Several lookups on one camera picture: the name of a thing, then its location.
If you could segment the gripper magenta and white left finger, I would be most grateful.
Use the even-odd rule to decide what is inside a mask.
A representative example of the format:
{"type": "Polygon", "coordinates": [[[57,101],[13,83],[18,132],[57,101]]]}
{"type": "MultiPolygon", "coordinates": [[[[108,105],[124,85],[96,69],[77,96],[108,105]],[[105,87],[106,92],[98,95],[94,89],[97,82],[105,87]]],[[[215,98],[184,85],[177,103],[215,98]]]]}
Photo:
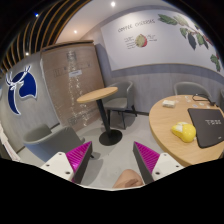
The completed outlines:
{"type": "Polygon", "coordinates": [[[67,153],[56,153],[41,168],[65,180],[80,184],[91,154],[92,142],[89,141],[67,153]]]}

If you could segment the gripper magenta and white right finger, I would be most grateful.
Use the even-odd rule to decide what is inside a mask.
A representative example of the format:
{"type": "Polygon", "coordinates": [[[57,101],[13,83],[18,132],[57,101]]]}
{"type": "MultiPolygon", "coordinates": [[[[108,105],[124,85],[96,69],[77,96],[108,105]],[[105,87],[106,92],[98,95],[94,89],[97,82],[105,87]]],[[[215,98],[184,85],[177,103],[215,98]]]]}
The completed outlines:
{"type": "Polygon", "coordinates": [[[183,169],[168,153],[159,154],[139,142],[133,143],[133,153],[145,184],[183,169]]]}

